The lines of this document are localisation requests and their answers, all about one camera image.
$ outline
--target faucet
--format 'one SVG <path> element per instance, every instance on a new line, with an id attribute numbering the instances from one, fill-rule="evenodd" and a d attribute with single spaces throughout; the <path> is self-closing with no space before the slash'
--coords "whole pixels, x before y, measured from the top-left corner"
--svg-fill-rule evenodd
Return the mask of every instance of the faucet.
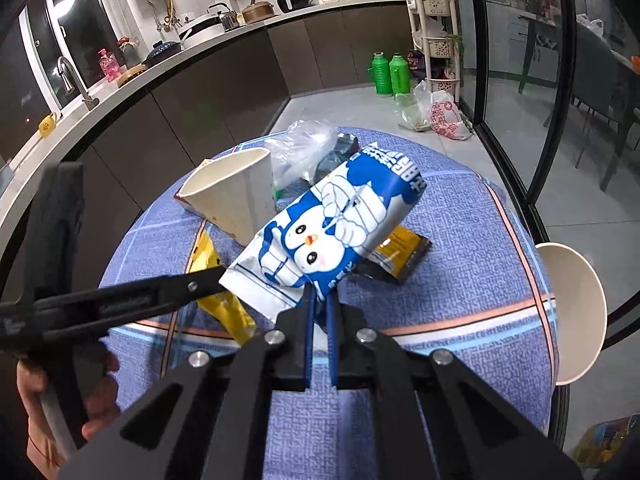
<path id="1" fill-rule="evenodd" d="M 71 81 L 69 81 L 68 77 L 66 76 L 65 67 L 67 70 L 69 70 L 69 73 L 71 74 L 71 77 L 76 83 L 76 86 L 73 86 L 71 84 Z M 98 103 L 100 102 L 100 99 L 98 99 L 97 97 L 92 98 L 89 95 L 89 92 L 84 88 L 82 81 L 80 81 L 80 76 L 78 75 L 78 72 L 76 72 L 73 65 L 71 65 L 69 60 L 64 56 L 60 56 L 58 58 L 58 73 L 62 78 L 62 84 L 65 86 L 66 93 L 71 94 L 71 92 L 73 92 L 76 89 L 76 87 L 78 87 L 78 90 L 82 94 L 82 102 L 84 103 L 84 105 L 87 107 L 89 111 L 93 110 L 98 105 Z"/>

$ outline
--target human hand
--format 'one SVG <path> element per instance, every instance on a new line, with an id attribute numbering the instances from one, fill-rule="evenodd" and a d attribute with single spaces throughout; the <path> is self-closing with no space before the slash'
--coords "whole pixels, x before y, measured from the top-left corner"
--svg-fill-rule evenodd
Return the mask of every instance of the human hand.
<path id="1" fill-rule="evenodd" d="M 103 361 L 107 372 L 117 372 L 120 364 L 110 352 Z M 27 456 L 47 480 L 58 476 L 65 459 L 56 445 L 49 423 L 40 403 L 42 394 L 49 383 L 44 370 L 36 363 L 22 359 L 17 367 L 18 393 L 29 417 L 29 442 Z M 118 383 L 112 375 L 105 375 L 92 394 L 84 400 L 89 421 L 82 427 L 82 436 L 90 440 L 102 428 L 107 427 L 117 416 L 120 409 L 116 404 Z"/>

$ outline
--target tile floor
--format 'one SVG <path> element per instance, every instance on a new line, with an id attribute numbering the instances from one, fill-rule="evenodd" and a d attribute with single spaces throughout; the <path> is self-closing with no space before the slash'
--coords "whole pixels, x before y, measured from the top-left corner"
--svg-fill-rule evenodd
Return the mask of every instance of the tile floor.
<path id="1" fill-rule="evenodd" d="M 503 145 L 523 181 L 533 176 L 546 128 L 543 122 L 556 90 L 489 79 L 486 122 Z M 600 190 L 616 135 L 611 123 L 596 117 L 590 142 L 578 169 L 584 145 L 586 106 L 571 106 L 545 187 L 536 204 L 549 237 L 582 253 L 598 273 L 611 312 L 638 291 L 640 280 L 640 150 L 632 149 L 640 126 L 632 127 L 618 170 L 606 192 Z M 636 364 L 640 334 L 604 351 L 594 367 L 571 386 L 565 449 L 584 431 L 604 420 L 640 412 L 640 376 Z"/>
<path id="2" fill-rule="evenodd" d="M 470 100 L 475 81 L 468 78 L 467 86 L 462 95 Z M 527 85 L 518 94 L 517 86 L 515 81 L 490 79 L 486 122 L 528 185 L 545 142 L 543 122 L 556 91 Z M 627 152 L 607 192 L 602 192 L 598 185 L 612 152 L 614 132 L 607 129 L 605 121 L 596 120 L 590 145 L 576 170 L 585 115 L 584 106 L 570 107 L 564 136 L 537 206 L 550 238 L 574 247 L 592 263 L 611 311 L 638 290 L 640 150 Z M 405 130 L 396 123 L 392 99 L 379 98 L 369 86 L 294 98 L 273 131 L 284 130 L 297 119 L 326 119 L 405 137 L 445 153 L 501 185 L 476 136 L 456 142 L 433 132 Z M 640 134 L 640 127 L 634 128 L 628 140 L 631 147 Z M 636 333 L 603 352 L 594 367 L 572 384 L 565 449 L 571 449 L 593 424 L 640 412 L 639 351 L 640 334 Z"/>
<path id="3" fill-rule="evenodd" d="M 393 99 L 377 96 L 371 86 L 293 98 L 274 124 L 272 132 L 285 130 L 298 119 L 324 119 L 339 126 L 370 128 L 414 140 L 502 186 L 500 175 L 478 137 L 458 141 L 446 139 L 431 130 L 426 133 L 407 130 L 396 121 Z"/>

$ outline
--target blue tablecloth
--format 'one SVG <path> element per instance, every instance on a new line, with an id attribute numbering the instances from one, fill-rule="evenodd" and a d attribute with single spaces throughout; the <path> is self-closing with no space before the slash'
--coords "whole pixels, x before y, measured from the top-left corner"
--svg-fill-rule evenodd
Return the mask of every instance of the blue tablecloth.
<path id="1" fill-rule="evenodd" d="M 370 326 L 396 336 L 404 348 L 449 348 L 545 431 L 558 369 L 555 305 L 542 261 L 502 190 L 420 144 L 371 130 L 342 131 L 361 145 L 376 140 L 380 148 L 404 152 L 419 165 L 427 187 L 403 224 L 433 247 L 404 285 L 347 276 L 338 286 L 340 300 L 361 307 Z M 173 200 L 186 177 L 135 222 L 101 286 L 184 272 L 200 229 L 209 230 L 225 265 L 238 256 L 236 241 Z M 302 184 L 289 187 L 278 206 L 302 191 Z M 260 329 L 272 327 L 249 313 Z M 194 303 L 173 317 L 112 329 L 105 341 L 120 359 L 122 408 L 194 350 L 223 354 L 238 347 Z M 368 393 L 332 389 L 327 358 L 315 354 L 311 390 L 273 396 L 264 478 L 375 478 L 375 471 Z"/>

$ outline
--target storage shelf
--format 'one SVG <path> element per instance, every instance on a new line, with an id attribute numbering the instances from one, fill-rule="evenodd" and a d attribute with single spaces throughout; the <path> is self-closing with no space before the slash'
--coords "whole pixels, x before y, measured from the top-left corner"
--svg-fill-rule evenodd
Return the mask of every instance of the storage shelf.
<path id="1" fill-rule="evenodd" d="M 406 0 L 409 21 L 412 30 L 412 43 L 416 50 L 424 54 L 427 82 L 431 91 L 446 90 L 454 100 L 460 100 L 460 53 L 457 43 L 451 37 L 423 36 L 427 31 L 427 23 L 431 18 L 447 16 L 446 31 L 452 36 L 458 33 L 458 16 L 454 0 Z M 447 59 L 447 66 L 452 69 L 455 79 L 432 79 L 432 59 Z"/>

